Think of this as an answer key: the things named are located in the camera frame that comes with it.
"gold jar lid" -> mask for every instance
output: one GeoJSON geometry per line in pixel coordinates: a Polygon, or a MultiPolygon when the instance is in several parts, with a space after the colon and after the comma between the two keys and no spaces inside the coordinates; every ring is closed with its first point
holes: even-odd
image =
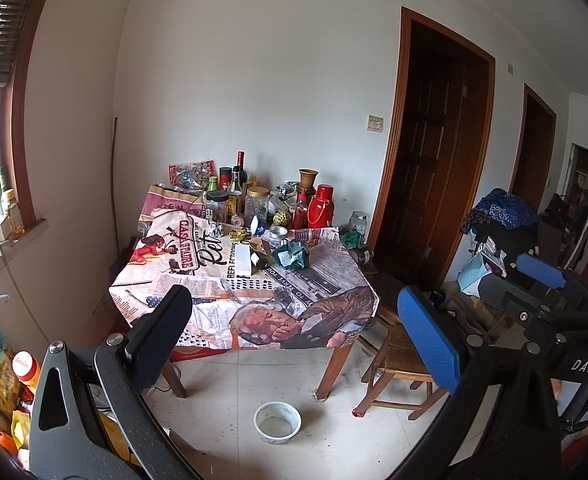
{"type": "Polygon", "coordinates": [[[247,188],[247,196],[253,198],[265,198],[269,196],[269,189],[263,186],[251,186],[247,188]]]}

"metal screw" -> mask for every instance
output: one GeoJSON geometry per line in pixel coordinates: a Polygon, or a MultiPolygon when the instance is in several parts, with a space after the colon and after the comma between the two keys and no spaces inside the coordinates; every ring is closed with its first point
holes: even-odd
{"type": "Polygon", "coordinates": [[[107,344],[109,346],[118,346],[123,342],[123,339],[125,339],[125,336],[123,336],[120,332],[116,332],[110,334],[109,337],[107,337],[107,344]]]}
{"type": "Polygon", "coordinates": [[[49,353],[50,354],[58,354],[64,348],[64,343],[62,341],[54,341],[49,345],[49,353]]]}
{"type": "Polygon", "coordinates": [[[535,342],[530,341],[525,345],[525,348],[528,350],[530,354],[539,354],[540,353],[540,346],[538,346],[535,342]]]}
{"type": "Polygon", "coordinates": [[[465,341],[468,342],[469,346],[473,346],[474,348],[479,348],[483,346],[483,338],[478,334],[470,334],[465,338],[465,341]]]}

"blue gripper pad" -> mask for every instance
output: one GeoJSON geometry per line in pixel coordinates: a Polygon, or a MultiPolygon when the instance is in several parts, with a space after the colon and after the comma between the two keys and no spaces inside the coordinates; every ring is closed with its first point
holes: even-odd
{"type": "Polygon", "coordinates": [[[549,288],[563,288],[565,286],[565,277],[561,269],[546,264],[530,254],[519,254],[516,258],[516,268],[519,269],[519,272],[534,278],[549,288]]]}
{"type": "MultiPolygon", "coordinates": [[[[416,346],[423,363],[436,384],[447,388],[453,394],[460,382],[460,349],[455,348],[445,336],[435,317],[447,316],[437,312],[434,306],[414,286],[406,286],[398,293],[398,317],[416,346]]],[[[454,332],[445,328],[451,337],[460,338],[460,332],[452,325],[454,332]]]]}

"tiled floor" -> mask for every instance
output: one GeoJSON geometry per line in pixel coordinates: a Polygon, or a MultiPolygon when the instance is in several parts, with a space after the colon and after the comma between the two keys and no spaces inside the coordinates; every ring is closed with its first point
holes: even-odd
{"type": "MultiPolygon", "coordinates": [[[[407,420],[409,412],[377,407],[356,418],[351,410],[365,394],[360,377],[371,357],[357,344],[330,397],[317,402],[312,394],[329,358],[327,350],[310,349],[229,351],[183,361],[178,365],[187,399],[159,391],[147,399],[164,426],[199,450],[188,458],[207,480],[384,479],[418,442],[446,396],[416,421],[407,420]],[[298,435],[281,446],[263,442],[253,426],[255,410],[270,400],[289,402],[303,419],[298,435]]],[[[379,398],[423,400],[423,388],[413,392],[408,386],[394,380],[379,398]]],[[[455,462],[477,444],[490,397],[495,394],[488,393],[455,462]]]]}

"clay pot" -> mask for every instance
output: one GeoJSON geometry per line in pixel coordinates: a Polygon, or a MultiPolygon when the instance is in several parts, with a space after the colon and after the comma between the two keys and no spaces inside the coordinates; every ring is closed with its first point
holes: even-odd
{"type": "Polygon", "coordinates": [[[314,187],[314,180],[318,171],[314,170],[298,170],[300,172],[300,187],[304,189],[311,189],[314,187]]]}

